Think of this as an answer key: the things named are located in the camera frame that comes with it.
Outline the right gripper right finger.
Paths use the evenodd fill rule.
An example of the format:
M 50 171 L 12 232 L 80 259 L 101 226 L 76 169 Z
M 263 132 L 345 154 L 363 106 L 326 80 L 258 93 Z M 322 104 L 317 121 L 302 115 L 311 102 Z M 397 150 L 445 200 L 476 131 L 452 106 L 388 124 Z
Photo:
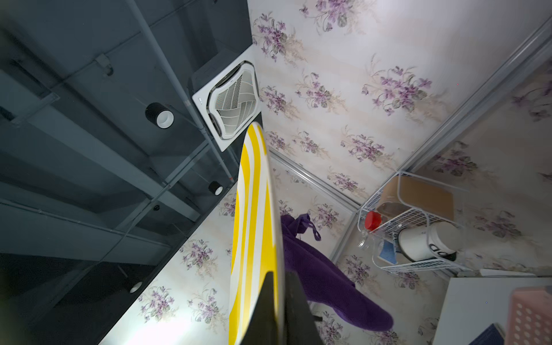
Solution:
M 323 344 L 316 318 L 295 272 L 285 273 L 285 344 Z

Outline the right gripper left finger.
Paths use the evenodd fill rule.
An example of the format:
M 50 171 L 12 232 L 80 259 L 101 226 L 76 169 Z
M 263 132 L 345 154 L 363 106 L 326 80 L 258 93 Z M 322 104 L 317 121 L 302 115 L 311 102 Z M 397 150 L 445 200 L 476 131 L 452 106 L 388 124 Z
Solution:
M 268 272 L 241 345 L 276 344 L 274 274 Z

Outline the purple knitted cloth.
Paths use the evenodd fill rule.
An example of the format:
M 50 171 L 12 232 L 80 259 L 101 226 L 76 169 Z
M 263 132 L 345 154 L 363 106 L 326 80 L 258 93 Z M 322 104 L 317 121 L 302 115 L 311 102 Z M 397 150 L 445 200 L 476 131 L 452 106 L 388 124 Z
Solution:
M 308 229 L 316 241 L 321 240 L 308 214 L 280 217 L 283 233 L 285 268 L 295 272 L 310 302 L 321 303 L 334 310 L 345 322 L 368 331 L 389 331 L 392 316 L 356 289 L 339 268 L 316 248 L 298 238 Z

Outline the yellow striped round plate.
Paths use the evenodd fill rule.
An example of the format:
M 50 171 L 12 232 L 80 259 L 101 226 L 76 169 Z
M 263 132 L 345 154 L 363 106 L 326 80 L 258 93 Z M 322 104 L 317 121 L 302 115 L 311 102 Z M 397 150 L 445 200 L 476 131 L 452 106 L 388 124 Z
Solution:
M 281 338 L 285 317 L 283 234 L 263 129 L 246 131 L 237 179 L 229 290 L 229 344 L 240 344 L 252 322 L 266 276 L 273 279 L 268 310 Z

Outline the clear plastic bottle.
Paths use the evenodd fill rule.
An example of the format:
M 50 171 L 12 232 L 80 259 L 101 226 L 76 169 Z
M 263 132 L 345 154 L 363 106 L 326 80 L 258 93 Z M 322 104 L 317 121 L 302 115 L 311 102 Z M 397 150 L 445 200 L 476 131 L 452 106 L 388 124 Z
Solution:
M 398 264 L 395 244 L 391 241 L 362 232 L 358 247 L 362 250 L 369 250 L 372 253 L 372 261 L 378 267 Z

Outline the red capped jar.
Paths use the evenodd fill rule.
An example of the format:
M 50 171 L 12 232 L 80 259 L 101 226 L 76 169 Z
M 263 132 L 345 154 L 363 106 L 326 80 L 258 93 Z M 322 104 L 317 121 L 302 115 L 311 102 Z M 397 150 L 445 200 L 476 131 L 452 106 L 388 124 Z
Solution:
M 369 211 L 365 216 L 365 229 L 375 231 L 382 224 L 382 215 L 376 211 Z

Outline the white mug with black print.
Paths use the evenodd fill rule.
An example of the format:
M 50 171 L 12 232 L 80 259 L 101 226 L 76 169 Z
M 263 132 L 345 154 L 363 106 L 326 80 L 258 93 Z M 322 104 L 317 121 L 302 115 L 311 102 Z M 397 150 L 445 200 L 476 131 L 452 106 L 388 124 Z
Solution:
M 405 257 L 418 262 L 458 252 L 463 237 L 461 230 L 454 224 L 442 221 L 427 227 L 402 230 L 398 234 L 398 244 Z

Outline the brown cardboard box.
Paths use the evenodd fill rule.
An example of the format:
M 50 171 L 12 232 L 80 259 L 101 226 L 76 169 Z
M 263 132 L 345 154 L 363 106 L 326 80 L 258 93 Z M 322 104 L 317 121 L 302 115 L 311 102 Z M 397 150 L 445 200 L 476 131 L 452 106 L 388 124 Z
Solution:
M 391 219 L 410 208 L 454 221 L 454 199 L 450 192 L 418 178 L 395 176 L 382 189 L 376 212 Z

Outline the navy blue book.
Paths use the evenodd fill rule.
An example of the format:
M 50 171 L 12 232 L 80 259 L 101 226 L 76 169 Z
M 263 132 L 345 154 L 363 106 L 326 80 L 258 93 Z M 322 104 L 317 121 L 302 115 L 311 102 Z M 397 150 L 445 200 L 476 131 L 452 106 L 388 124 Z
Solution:
M 469 345 L 504 345 L 505 337 L 500 328 L 495 324 L 488 326 L 479 336 L 472 340 Z

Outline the white ceiling air vent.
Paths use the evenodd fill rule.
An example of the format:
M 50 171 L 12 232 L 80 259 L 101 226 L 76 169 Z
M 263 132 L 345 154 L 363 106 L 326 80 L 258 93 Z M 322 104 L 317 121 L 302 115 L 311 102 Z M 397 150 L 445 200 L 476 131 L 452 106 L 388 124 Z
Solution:
M 219 79 L 192 95 L 194 104 L 221 152 L 244 132 L 260 113 L 260 95 L 254 65 L 242 61 Z

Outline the pink perforated plastic basket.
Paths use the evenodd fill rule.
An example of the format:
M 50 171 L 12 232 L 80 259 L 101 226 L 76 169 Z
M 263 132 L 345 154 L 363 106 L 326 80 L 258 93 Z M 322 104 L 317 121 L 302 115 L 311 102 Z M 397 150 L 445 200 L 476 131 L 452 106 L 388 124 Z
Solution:
M 505 344 L 551 345 L 551 286 L 521 287 L 510 298 Z

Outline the black ceiling spotlight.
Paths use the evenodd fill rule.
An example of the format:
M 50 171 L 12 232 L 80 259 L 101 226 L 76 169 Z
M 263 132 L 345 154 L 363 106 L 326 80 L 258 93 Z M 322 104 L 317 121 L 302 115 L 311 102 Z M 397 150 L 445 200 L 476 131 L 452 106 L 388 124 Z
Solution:
M 154 102 L 145 109 L 145 116 L 149 122 L 160 129 L 168 129 L 174 123 L 175 116 L 161 103 Z

